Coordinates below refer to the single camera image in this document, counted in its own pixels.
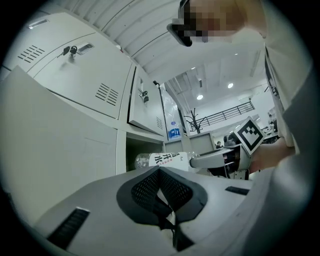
clear plastic bottle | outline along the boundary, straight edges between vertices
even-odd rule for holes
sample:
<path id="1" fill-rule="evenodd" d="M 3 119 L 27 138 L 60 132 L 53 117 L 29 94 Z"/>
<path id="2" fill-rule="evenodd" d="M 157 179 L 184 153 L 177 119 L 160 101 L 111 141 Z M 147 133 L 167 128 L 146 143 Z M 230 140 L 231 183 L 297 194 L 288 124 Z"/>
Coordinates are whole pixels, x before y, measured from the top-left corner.
<path id="1" fill-rule="evenodd" d="M 171 122 L 171 125 L 169 126 L 168 135 L 170 139 L 181 138 L 179 126 L 176 124 L 175 121 Z"/>
<path id="2" fill-rule="evenodd" d="M 188 152 L 187 155 L 188 155 L 188 160 L 189 161 L 192 158 L 195 158 L 195 157 L 199 156 L 195 152 Z M 146 154 L 146 153 L 138 154 L 136 156 L 136 158 L 135 158 L 135 161 L 134 161 L 134 167 L 137 168 L 137 169 L 144 168 L 144 167 L 149 167 L 150 156 L 151 156 L 150 153 L 149 154 Z M 189 164 L 188 171 L 191 172 L 191 173 L 197 173 L 199 171 L 199 169 L 192 168 L 190 166 L 190 164 Z"/>

neck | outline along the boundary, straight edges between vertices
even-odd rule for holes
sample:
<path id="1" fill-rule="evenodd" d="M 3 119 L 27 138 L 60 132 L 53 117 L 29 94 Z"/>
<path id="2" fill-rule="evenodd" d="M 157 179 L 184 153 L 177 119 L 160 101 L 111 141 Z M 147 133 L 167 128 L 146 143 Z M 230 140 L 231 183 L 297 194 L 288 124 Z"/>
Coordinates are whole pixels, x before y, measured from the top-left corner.
<path id="1" fill-rule="evenodd" d="M 262 0 L 235 0 L 247 28 L 259 32 L 264 38 L 267 36 L 267 24 Z"/>

